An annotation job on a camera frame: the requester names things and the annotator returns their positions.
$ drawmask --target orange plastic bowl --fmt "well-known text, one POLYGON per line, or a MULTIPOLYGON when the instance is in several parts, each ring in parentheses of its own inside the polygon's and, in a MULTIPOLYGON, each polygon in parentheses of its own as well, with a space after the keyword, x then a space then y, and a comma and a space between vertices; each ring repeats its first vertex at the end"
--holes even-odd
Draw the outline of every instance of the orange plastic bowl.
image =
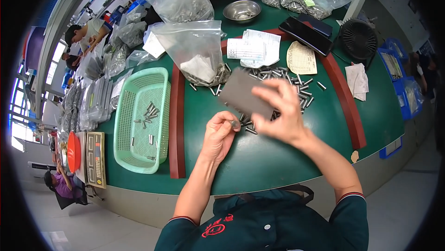
POLYGON ((72 131, 68 137, 67 157, 70 172, 74 173, 81 166, 81 142, 72 131))

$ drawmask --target red rubber edge strip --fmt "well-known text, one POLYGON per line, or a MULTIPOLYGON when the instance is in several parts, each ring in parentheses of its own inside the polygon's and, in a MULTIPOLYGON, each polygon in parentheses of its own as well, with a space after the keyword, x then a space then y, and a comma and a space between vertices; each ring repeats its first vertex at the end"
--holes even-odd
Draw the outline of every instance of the red rubber edge strip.
MULTIPOLYGON (((312 26, 309 22, 304 22, 307 26, 312 26)), ((265 30, 270 34, 281 36, 282 41, 291 41, 295 38, 280 29, 265 30)), ((222 54, 227 54, 227 40, 221 42, 222 54)), ((363 125, 360 119, 359 111, 354 102, 353 95, 349 90, 348 83, 337 64, 337 61, 330 53, 327 57, 318 55, 324 69, 332 82, 337 97, 343 110, 346 124, 351 137, 353 149, 360 149, 366 146, 366 137, 364 135, 363 125)), ((173 76, 170 96, 170 134, 169 134, 169 156, 170 156, 170 177, 185 177, 185 159, 184 159, 184 91, 180 88, 185 86, 185 77, 182 75, 176 65, 173 65, 173 76)))

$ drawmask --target chair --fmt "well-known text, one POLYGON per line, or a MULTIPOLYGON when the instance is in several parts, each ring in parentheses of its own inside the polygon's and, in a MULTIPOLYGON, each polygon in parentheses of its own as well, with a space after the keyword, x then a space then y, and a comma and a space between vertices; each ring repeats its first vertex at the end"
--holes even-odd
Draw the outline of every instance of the chair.
POLYGON ((97 197, 97 198, 99 198, 99 199, 102 200, 102 201, 105 200, 105 199, 103 199, 103 198, 100 198, 100 197, 97 195, 97 192, 96 192, 96 190, 94 189, 94 187, 92 187, 91 185, 88 185, 87 187, 91 187, 91 188, 92 188, 93 196, 92 196, 92 195, 88 195, 88 194, 86 193, 86 190, 85 190, 86 187, 85 187, 85 184, 84 184, 84 183, 82 183, 82 187, 75 186, 75 187, 73 188, 73 190, 74 190, 73 194, 75 194, 75 192, 76 192, 77 190, 81 190, 81 191, 82 191, 82 196, 79 197, 79 198, 65 198, 65 197, 60 196, 59 193, 55 192, 55 194, 56 194, 56 198, 57 198, 57 202, 59 203, 60 209, 62 210, 62 209, 66 208, 67 206, 69 206, 69 205, 71 205, 71 204, 73 204, 73 203, 81 204, 81 205, 84 205, 84 206, 86 206, 87 204, 92 204, 92 203, 89 203, 89 202, 88 202, 87 196, 90 197, 90 198, 97 197))

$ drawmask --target stainless steel bowl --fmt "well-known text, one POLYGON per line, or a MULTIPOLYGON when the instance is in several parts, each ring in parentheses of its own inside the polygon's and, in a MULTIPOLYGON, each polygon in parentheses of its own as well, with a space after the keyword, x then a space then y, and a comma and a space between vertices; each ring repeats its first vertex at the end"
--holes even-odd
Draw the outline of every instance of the stainless steel bowl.
POLYGON ((236 21, 238 23, 247 23, 261 12, 261 6, 251 0, 239 0, 228 4, 224 10, 225 18, 236 21))

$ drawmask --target gray sanding pad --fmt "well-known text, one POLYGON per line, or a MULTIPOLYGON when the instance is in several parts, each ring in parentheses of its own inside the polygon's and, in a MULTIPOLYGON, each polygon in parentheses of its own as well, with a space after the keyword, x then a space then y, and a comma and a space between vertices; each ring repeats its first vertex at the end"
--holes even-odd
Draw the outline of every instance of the gray sanding pad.
POLYGON ((251 115, 255 112, 263 115, 265 119, 270 119, 274 108, 264 100, 252 95, 254 86, 276 90, 249 76, 247 72, 236 68, 221 91, 219 100, 227 102, 228 105, 244 114, 251 115))

